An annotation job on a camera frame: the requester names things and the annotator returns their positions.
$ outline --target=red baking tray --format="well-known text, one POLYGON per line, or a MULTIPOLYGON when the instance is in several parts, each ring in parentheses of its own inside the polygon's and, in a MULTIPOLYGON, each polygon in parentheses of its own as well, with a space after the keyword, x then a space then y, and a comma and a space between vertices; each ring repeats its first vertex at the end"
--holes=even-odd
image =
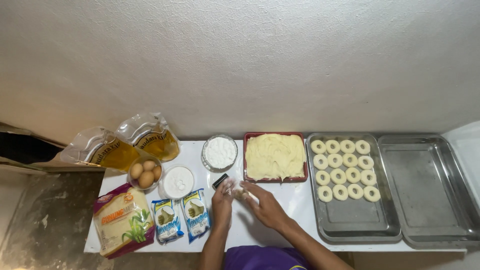
MULTIPOLYGON (((280 135, 298 135, 303 141, 303 135, 300 132, 247 132, 245 136, 243 136, 243 179, 250 181, 250 182, 261 182, 261 183, 282 183, 281 178, 275 179, 268 179, 263 178, 260 180, 254 180, 251 177, 247 177, 247 161, 245 160, 245 152, 247 151, 247 141, 250 138, 257 137, 263 134, 280 134, 280 135)), ((295 182, 305 182, 308 178, 308 169, 307 163, 303 163, 303 173, 304 177, 287 177, 283 180, 283 183, 295 183, 295 182)))

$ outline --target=person's left hand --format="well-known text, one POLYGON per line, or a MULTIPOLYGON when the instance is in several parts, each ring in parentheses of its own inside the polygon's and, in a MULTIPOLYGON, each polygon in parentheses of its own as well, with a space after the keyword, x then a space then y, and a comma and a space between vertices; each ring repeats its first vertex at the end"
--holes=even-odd
POLYGON ((228 193, 230 186, 230 182, 223 181, 212 197, 213 230, 220 229, 228 231, 230 229, 233 201, 232 195, 228 193))

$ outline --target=purple shirt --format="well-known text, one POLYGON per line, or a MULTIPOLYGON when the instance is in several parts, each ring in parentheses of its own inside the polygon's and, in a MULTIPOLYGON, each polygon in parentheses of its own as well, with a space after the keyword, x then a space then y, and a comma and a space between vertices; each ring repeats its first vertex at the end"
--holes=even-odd
POLYGON ((309 270, 310 264, 294 248, 243 245, 225 255, 225 270, 309 270))

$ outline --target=cooking oil pouch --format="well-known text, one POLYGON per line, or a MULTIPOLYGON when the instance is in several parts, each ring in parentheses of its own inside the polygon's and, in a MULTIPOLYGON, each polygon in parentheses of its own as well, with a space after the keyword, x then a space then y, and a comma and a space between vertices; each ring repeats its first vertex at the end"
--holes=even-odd
POLYGON ((112 259, 153 243, 155 228, 142 190, 123 184, 97 198, 93 220, 100 255, 112 259))
POLYGON ((204 235, 211 227, 205 204, 204 189, 190 192, 181 199, 183 215, 187 221, 188 243, 204 235))
POLYGON ((120 124, 115 134, 161 161, 180 154, 180 142, 160 112, 137 114, 120 124))
POLYGON ((178 200, 152 201, 152 211, 156 224, 156 239, 166 244, 183 235, 178 216, 178 200))
POLYGON ((82 130, 60 153, 63 162, 88 164, 127 172, 140 155, 102 126, 82 130))

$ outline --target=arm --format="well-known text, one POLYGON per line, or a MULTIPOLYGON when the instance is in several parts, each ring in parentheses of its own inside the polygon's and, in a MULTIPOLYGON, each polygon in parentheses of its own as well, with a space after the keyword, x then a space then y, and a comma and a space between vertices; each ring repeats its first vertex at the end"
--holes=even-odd
POLYGON ((199 270, 220 270, 225 243, 232 218, 232 196, 227 193, 229 185, 222 182, 212 197, 213 227, 200 255, 199 270))
POLYGON ((249 195, 245 196, 255 216, 267 227, 279 232, 296 248, 316 270, 353 270, 333 252, 315 241, 296 221, 291 219, 272 193, 249 182, 240 184, 255 195, 260 204, 249 195))

